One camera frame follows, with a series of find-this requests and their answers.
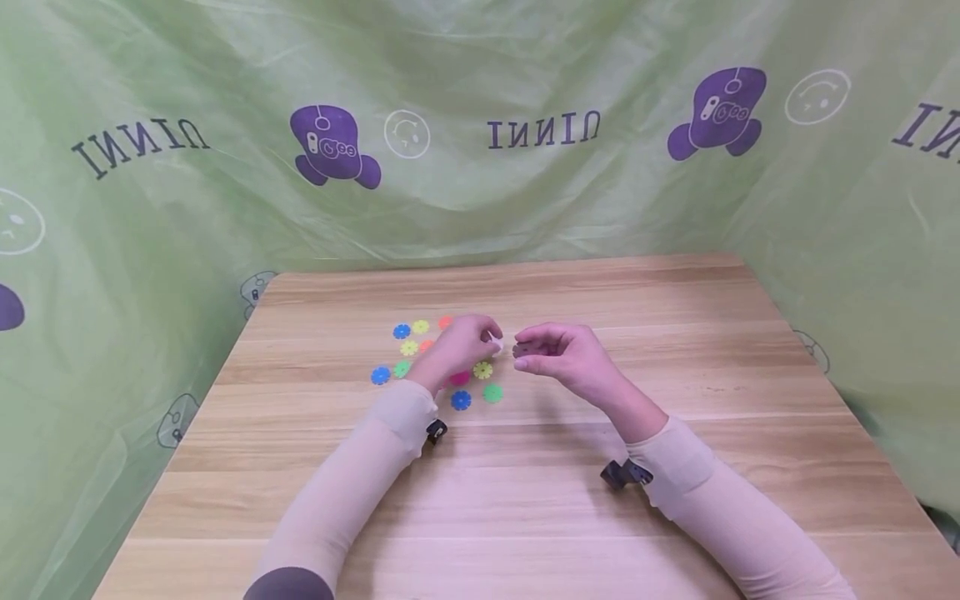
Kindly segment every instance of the person's left hand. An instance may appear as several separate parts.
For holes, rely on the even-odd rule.
[[[500,325],[487,315],[462,315],[453,320],[410,368],[406,378],[416,381],[434,396],[452,375],[486,360],[502,347]]]

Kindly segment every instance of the dark shirt cuff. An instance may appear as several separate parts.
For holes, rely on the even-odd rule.
[[[317,573],[284,566],[253,582],[244,600],[333,600],[333,591]]]

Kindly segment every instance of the person's hand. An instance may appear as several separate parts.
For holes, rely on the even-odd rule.
[[[453,320],[436,343],[410,368],[406,378],[416,381],[434,396],[452,375],[472,369],[503,348],[494,339],[503,338],[500,325],[487,315],[462,315]]]
[[[627,444],[647,440],[667,415],[616,367],[593,330],[585,325],[544,323],[516,335],[514,368],[560,381],[596,406]]]
[[[516,335],[514,358],[517,371],[553,377],[601,409],[633,387],[586,325],[527,327]]]

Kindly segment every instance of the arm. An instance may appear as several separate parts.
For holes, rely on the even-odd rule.
[[[627,380],[588,327],[545,324],[517,334],[519,371],[557,378],[603,410],[638,465],[651,504],[723,567],[748,599],[853,599],[804,531],[717,459],[682,421]]]
[[[436,417],[433,396],[421,384],[391,384],[284,513],[248,599],[285,599],[276,586],[287,588],[291,579],[302,580],[298,590],[316,590],[304,600],[332,599],[347,551],[397,476],[419,458],[426,428]]]
[[[621,432],[660,411],[636,388],[618,404],[608,414]],[[681,420],[624,441],[631,460],[654,473],[644,488],[651,504],[703,546],[747,598],[855,598],[804,530]]]
[[[501,346],[489,317],[457,318],[388,387],[284,513],[246,600],[332,600],[347,552],[397,476],[419,458],[437,417],[433,398],[454,373]]]

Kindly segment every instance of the person's right hand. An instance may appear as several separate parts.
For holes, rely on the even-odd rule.
[[[544,323],[516,335],[514,368],[546,375],[590,404],[606,409],[636,388],[586,325]]]

